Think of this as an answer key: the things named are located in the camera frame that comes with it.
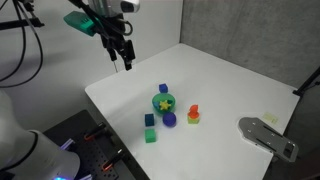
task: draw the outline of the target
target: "blue block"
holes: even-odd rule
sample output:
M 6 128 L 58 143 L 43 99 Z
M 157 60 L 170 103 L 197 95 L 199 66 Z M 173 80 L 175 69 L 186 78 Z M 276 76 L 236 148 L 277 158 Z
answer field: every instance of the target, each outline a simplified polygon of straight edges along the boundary
M 168 86 L 166 84 L 160 84 L 159 85 L 159 91 L 161 93 L 168 93 Z
M 154 126 L 154 116 L 153 116 L 153 114 L 146 114 L 144 117 L 145 117 L 144 121 L 145 121 L 145 124 L 146 124 L 147 127 Z

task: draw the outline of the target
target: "white tabletop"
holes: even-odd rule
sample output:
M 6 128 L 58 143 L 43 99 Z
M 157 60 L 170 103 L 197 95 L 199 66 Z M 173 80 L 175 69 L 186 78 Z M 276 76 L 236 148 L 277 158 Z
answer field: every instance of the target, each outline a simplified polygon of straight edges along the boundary
M 157 142 L 145 143 L 144 114 L 152 113 L 158 85 L 176 98 L 174 128 L 156 116 Z M 293 87 L 178 44 L 86 88 L 143 170 L 152 180 L 262 179 L 272 154 L 244 140 L 241 117 L 278 117 L 268 125 L 283 133 L 299 98 Z M 201 120 L 189 125 L 190 105 Z

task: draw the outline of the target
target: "metal plate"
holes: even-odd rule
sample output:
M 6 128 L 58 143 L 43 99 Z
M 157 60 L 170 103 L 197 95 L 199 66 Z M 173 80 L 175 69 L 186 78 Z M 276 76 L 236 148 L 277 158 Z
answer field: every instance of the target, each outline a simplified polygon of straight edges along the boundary
M 69 138 L 72 138 L 82 132 L 86 132 L 88 129 L 92 129 L 96 126 L 97 124 L 92 119 L 89 112 L 86 110 L 83 110 L 75 114 L 74 116 L 68 118 L 67 120 L 59 123 L 58 125 L 50 128 L 44 134 L 47 137 L 49 137 L 49 139 L 51 139 L 53 142 L 55 142 L 57 145 L 61 146 Z M 120 147 L 116 147 L 117 145 L 112 141 L 113 140 L 106 137 L 101 137 L 96 139 L 96 142 L 99 144 L 100 148 L 102 149 L 102 152 L 104 152 L 104 154 L 108 158 L 110 158 L 113 154 L 115 154 L 117 152 L 117 149 L 120 148 Z M 119 161 L 114 165 L 114 168 L 119 175 L 118 180 L 143 179 L 141 178 L 142 177 L 141 175 L 145 174 L 144 171 L 137 164 L 134 158 L 132 158 L 131 161 L 130 162 L 126 161 L 126 163 L 128 163 L 128 165 L 130 166 L 130 170 L 128 169 L 127 165 L 123 161 Z
M 101 168 L 102 164 L 107 162 L 104 151 L 100 148 L 96 140 L 85 141 L 84 133 L 81 133 L 72 139 L 76 142 L 74 152 L 80 157 L 81 165 L 76 179 L 92 175 L 93 180 L 116 180 L 119 178 L 114 168 L 104 172 Z
M 296 160 L 299 151 L 298 145 L 259 118 L 242 118 L 239 121 L 239 128 L 243 136 L 255 145 L 266 148 L 286 161 L 294 162 Z

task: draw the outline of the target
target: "purple block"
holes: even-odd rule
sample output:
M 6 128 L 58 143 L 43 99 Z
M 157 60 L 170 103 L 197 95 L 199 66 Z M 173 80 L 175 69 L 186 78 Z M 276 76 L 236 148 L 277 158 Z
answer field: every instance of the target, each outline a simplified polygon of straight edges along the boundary
M 177 123 L 176 115 L 172 112 L 168 112 L 163 115 L 163 124 L 165 124 L 168 127 L 174 127 Z

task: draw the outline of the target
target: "green block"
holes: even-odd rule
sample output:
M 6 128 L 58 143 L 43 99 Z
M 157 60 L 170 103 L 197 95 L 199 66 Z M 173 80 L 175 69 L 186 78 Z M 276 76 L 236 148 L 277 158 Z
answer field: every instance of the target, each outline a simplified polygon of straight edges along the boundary
M 146 129 L 144 131 L 146 143 L 156 142 L 156 131 L 154 129 Z
M 188 116 L 188 123 L 189 124 L 199 124 L 200 118 L 192 119 Z
M 277 122 L 278 122 L 278 117 L 276 117 L 275 115 L 273 115 L 269 112 L 264 113 L 262 118 L 267 121 L 270 121 L 272 124 L 277 124 Z
M 93 36 L 95 34 L 95 32 L 92 30 L 94 23 L 85 13 L 73 11 L 66 15 L 63 19 L 69 26 L 89 36 Z

